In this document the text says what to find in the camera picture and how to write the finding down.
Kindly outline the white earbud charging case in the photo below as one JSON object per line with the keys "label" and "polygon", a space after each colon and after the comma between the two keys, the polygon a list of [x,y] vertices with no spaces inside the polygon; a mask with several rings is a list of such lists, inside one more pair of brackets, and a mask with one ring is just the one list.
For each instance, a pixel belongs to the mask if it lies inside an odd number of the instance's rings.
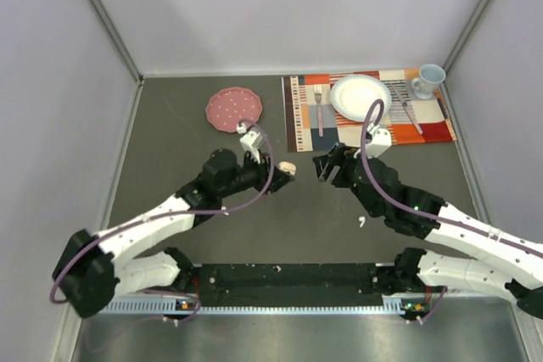
{"label": "white earbud charging case", "polygon": [[282,171],[285,174],[289,174],[291,176],[295,176],[297,172],[297,167],[295,164],[290,163],[288,161],[281,161],[277,165],[278,169]]}

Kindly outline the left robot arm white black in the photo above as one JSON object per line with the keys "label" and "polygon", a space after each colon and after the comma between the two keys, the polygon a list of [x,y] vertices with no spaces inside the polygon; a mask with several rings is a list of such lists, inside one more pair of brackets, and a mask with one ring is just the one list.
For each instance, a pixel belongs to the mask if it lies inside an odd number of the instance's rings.
{"label": "left robot arm white black", "polygon": [[195,179],[155,208],[99,233],[74,233],[53,270],[53,289],[64,294],[82,319],[129,293],[155,287],[183,291],[193,279],[186,255],[174,248],[153,256],[143,252],[228,214],[224,198],[251,188],[260,197],[278,191],[294,180],[296,170],[290,162],[276,163],[269,153],[247,152],[238,159],[231,150],[216,150]]}

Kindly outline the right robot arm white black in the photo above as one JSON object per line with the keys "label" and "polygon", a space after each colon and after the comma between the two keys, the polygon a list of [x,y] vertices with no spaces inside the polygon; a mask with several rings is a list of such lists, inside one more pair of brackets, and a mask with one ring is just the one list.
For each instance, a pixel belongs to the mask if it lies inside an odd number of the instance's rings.
{"label": "right robot arm white black", "polygon": [[443,198],[403,184],[395,169],[342,143],[313,158],[319,181],[348,188],[369,216],[395,232],[452,248],[464,258],[408,248],[395,260],[398,284],[480,292],[542,316],[542,246],[476,220]]}

